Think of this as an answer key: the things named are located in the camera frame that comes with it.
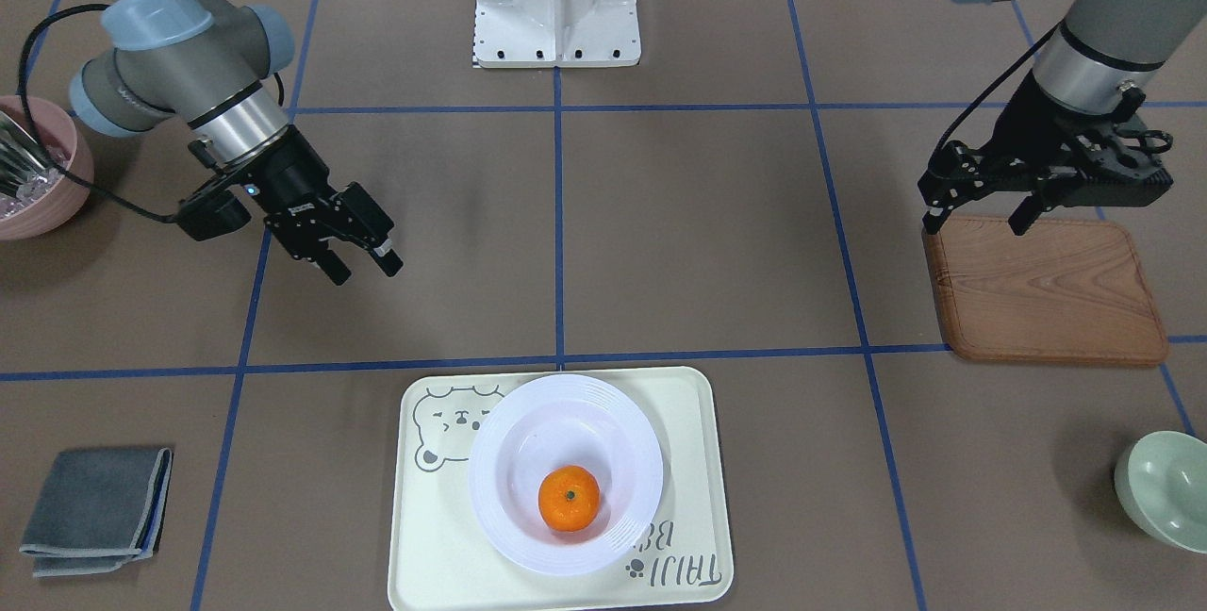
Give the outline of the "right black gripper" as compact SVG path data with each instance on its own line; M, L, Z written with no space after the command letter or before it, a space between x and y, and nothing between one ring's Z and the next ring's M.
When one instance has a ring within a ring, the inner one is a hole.
M357 182L333 190L330 168L297 126L285 126L228 173L263 208L267 227L288 257L316 263L336 286L344 285L351 270L331 249L332 239L371 255L386 277L404 267L389 237L393 220Z

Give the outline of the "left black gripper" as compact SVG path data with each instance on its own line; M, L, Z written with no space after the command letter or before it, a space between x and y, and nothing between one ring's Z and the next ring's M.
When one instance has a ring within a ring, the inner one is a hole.
M1053 100L1027 74L982 147L949 134L935 144L919 178L925 233L935 235L954 206L997 191L1024 194L1007 220L1018 237L1043 215L1043 206L1121 206L1123 178L1104 164L1123 149L1114 126L1109 116Z

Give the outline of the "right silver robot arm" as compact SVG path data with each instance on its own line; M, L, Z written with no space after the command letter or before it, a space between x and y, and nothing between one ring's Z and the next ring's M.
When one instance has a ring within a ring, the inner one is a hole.
M97 12L111 47L74 75L69 98L78 121L130 138L182 120L194 136L189 151L210 171L164 223L198 242L237 232L251 219L239 200L245 191L288 257L307 260L332 283L351 274L330 246L336 240L366 251L384 275L402 269L389 237L393 220L361 185L333 190L330 168L266 88L295 54L276 10L227 0L107 0Z

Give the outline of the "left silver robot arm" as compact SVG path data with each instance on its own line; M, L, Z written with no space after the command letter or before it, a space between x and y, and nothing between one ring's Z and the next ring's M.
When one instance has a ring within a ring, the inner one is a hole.
M951 0L996 4L1016 0ZM1173 184L1165 130L1138 116L1145 86L1205 19L1206 0L1073 0L1021 58L1030 72L973 149L945 133L922 178L926 233L958 206L1018 191L1022 235L1057 206L1150 206Z

